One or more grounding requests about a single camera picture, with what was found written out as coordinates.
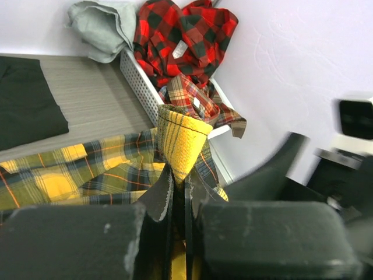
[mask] fabric fold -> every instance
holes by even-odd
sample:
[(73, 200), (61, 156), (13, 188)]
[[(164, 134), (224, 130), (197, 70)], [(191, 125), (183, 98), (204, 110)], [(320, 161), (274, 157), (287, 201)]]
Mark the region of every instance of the fabric fold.
[(68, 10), (69, 27), (91, 45), (89, 58), (109, 63), (128, 46), (133, 51), (136, 6), (131, 2), (81, 1)]

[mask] white wire basket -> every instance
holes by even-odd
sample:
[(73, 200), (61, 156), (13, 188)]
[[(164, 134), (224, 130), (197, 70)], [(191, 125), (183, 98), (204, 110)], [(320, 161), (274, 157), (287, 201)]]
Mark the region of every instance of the white wire basket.
[[(155, 87), (152, 85), (152, 82), (149, 80), (147, 75), (141, 66), (137, 63), (133, 52), (124, 48), (121, 53), (121, 71), (128, 81), (133, 92), (136, 94), (141, 105), (144, 107), (147, 115), (150, 120), (157, 126), (158, 123), (158, 105), (164, 104)], [(217, 82), (211, 78), (211, 82), (214, 84), (215, 89), (217, 90), (221, 100), (225, 105), (233, 109), (232, 104), (229, 102), (228, 98), (217, 84)], [(208, 136), (209, 139), (217, 137), (230, 130), (228, 125), (215, 128)]]

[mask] black folded cloth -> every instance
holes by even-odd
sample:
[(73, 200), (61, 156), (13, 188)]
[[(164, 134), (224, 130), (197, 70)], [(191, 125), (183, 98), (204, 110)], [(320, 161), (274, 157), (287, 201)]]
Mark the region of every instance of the black folded cloth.
[(67, 132), (40, 61), (0, 56), (0, 151)]

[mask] red plaid shirt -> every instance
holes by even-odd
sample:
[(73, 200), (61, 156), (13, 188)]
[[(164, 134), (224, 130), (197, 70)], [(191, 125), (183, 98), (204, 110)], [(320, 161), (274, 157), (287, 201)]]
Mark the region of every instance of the red plaid shirt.
[[(237, 24), (235, 15), (213, 8), (210, 0), (184, 9), (171, 0), (150, 0), (138, 13), (135, 58), (158, 89), (180, 73), (202, 88), (222, 62)], [(186, 50), (174, 56), (178, 44)]]
[(159, 95), (165, 104), (183, 108), (191, 117), (214, 128), (228, 124), (234, 137), (242, 138), (244, 135), (246, 119), (221, 101), (210, 81), (203, 89), (199, 89), (185, 75), (180, 74), (172, 78), (167, 86), (162, 87)]

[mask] white label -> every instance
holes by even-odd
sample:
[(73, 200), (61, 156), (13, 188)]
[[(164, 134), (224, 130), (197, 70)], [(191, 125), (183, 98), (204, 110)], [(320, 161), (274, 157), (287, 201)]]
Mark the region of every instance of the white label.
[(338, 201), (336, 201), (334, 198), (328, 197), (326, 202), (329, 204), (329, 206), (333, 207), (334, 209), (342, 210), (342, 207), (339, 205)]
[(193, 100), (193, 105), (197, 108), (199, 108), (199, 105), (200, 105), (200, 101), (197, 99), (197, 98), (194, 98)]
[(185, 44), (183, 41), (180, 41), (175, 50), (173, 51), (173, 57), (177, 60), (178, 58), (181, 58), (186, 50), (188, 49), (188, 45)]

